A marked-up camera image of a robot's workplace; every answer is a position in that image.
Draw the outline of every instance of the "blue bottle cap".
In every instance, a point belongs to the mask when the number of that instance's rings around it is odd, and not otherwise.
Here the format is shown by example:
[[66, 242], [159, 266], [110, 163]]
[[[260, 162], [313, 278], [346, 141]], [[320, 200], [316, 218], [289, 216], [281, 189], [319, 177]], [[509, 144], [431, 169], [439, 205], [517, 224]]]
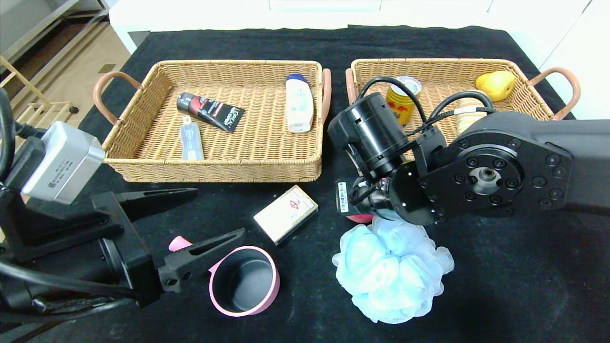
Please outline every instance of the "blue bottle cap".
[[307, 83], [307, 80], [305, 80], [305, 76], [303, 76], [302, 74], [289, 74], [288, 77], [286, 78], [286, 81], [292, 80], [292, 79], [301, 80], [301, 81]]

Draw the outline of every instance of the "yellow pear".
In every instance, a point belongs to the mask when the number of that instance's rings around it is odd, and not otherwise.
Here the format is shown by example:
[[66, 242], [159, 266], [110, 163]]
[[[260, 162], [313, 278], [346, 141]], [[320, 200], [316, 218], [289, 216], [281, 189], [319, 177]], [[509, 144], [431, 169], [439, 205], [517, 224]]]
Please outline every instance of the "yellow pear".
[[506, 99], [508, 94], [515, 88], [517, 78], [510, 71], [494, 71], [483, 74], [476, 79], [476, 88], [487, 94], [491, 101]]

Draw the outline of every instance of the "yellow can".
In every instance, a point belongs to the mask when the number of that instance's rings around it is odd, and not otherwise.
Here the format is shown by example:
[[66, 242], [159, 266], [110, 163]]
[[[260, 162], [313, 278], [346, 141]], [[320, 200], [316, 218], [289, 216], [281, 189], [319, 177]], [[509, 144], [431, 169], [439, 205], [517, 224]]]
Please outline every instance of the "yellow can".
[[[402, 82], [410, 91], [419, 98], [422, 91], [422, 84], [415, 78], [409, 76], [398, 76], [396, 80]], [[415, 104], [411, 98], [394, 84], [390, 84], [390, 88], [386, 94], [387, 104], [390, 105], [392, 112], [396, 115], [400, 125], [407, 125], [415, 112]]]

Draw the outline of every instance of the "pink handle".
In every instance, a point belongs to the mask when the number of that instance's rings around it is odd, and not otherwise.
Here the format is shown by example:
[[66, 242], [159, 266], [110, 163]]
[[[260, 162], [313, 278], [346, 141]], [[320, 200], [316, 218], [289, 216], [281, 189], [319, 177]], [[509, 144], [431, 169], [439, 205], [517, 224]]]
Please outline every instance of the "pink handle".
[[331, 83], [331, 70], [324, 69], [323, 71], [323, 82], [324, 86], [322, 88], [322, 124], [328, 117], [328, 111], [331, 108], [331, 93], [332, 93], [332, 83]]
[[351, 105], [358, 97], [358, 91], [356, 90], [356, 84], [354, 83], [354, 73], [351, 71], [351, 68], [345, 70], [345, 85], [347, 86], [347, 98]]
[[552, 120], [562, 120], [572, 110], [572, 108], [574, 108], [574, 106], [576, 106], [576, 103], [580, 99], [580, 93], [581, 93], [580, 82], [578, 82], [578, 79], [576, 78], [576, 76], [574, 76], [574, 74], [572, 74], [572, 72], [569, 71], [568, 69], [556, 67], [556, 68], [550, 68], [549, 70], [545, 70], [545, 71], [541, 72], [540, 75], [529, 80], [528, 83], [532, 86], [535, 86], [538, 84], [538, 82], [544, 80], [549, 74], [552, 74], [552, 73], [562, 74], [563, 76], [565, 76], [566, 79], [568, 79], [568, 82], [572, 86], [572, 99], [570, 100], [569, 103], [567, 103], [565, 105], [564, 108], [562, 108], [559, 112], [557, 112], [555, 114], [555, 116], [553, 116], [553, 118], [552, 118]]
[[184, 239], [184, 237], [182, 236], [176, 236], [176, 238], [174, 238], [171, 243], [170, 246], [167, 247], [170, 251], [178, 251], [180, 249], [184, 249], [186, 247], [190, 247], [191, 245], [193, 245], [191, 242], [187, 241], [186, 239]]
[[212, 276], [214, 276], [214, 274], [216, 274], [216, 269], [218, 269], [218, 266], [220, 265], [220, 262], [222, 262], [224, 260], [224, 258], [218, 262], [216, 262], [215, 265], [213, 265], [212, 267], [210, 267], [210, 269], [208, 269], [208, 271], [210, 273], [212, 273]]
[[125, 74], [122, 71], [111, 71], [110, 73], [106, 73], [102, 75], [102, 77], [99, 78], [99, 80], [95, 83], [95, 85], [93, 86], [93, 103], [95, 104], [95, 107], [98, 108], [100, 113], [102, 113], [104, 117], [108, 119], [110, 124], [116, 125], [118, 122], [117, 117], [112, 114], [112, 112], [108, 110], [108, 107], [106, 107], [106, 105], [104, 105], [104, 103], [102, 102], [102, 91], [112, 78], [122, 78], [129, 82], [136, 89], [143, 88], [138, 81], [136, 81], [134, 78]]

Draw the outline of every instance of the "brown leather handle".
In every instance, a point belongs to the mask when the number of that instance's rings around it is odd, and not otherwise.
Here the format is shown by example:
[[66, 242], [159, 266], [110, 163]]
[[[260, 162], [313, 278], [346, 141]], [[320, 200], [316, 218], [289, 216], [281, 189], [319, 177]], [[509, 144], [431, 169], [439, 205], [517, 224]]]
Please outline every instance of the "brown leather handle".
[[331, 85], [331, 70], [324, 69], [322, 75], [322, 82], [324, 82], [324, 86], [322, 87], [322, 124], [328, 117], [328, 111], [331, 108], [331, 93], [332, 93], [332, 85]]
[[576, 76], [574, 76], [574, 74], [572, 74], [572, 72], [568, 69], [555, 67], [541, 72], [540, 75], [529, 80], [528, 83], [532, 86], [535, 86], [538, 84], [538, 82], [544, 80], [549, 74], [552, 73], [562, 74], [563, 76], [565, 76], [566, 79], [568, 79], [568, 82], [572, 86], [572, 100], [570, 100], [570, 102], [567, 103], [564, 108], [562, 108], [553, 116], [553, 120], [562, 120], [574, 108], [574, 106], [580, 99], [580, 82], [578, 82]]
[[117, 117], [112, 114], [112, 112], [109, 111], [106, 105], [104, 105], [104, 103], [102, 102], [102, 90], [104, 90], [104, 87], [113, 78], [122, 78], [125, 81], [129, 82], [136, 89], [142, 89], [142, 85], [138, 81], [134, 80], [131, 76], [123, 72], [111, 71], [110, 73], [102, 75], [102, 77], [99, 78], [99, 80], [96, 82], [95, 86], [93, 86], [93, 103], [95, 104], [95, 107], [97, 107], [98, 110], [104, 115], [104, 117], [108, 119], [110, 124], [116, 125], [118, 122]]
[[347, 86], [347, 98], [351, 105], [358, 97], [358, 91], [356, 90], [356, 84], [354, 83], [354, 73], [351, 72], [351, 68], [345, 70], [345, 85]]

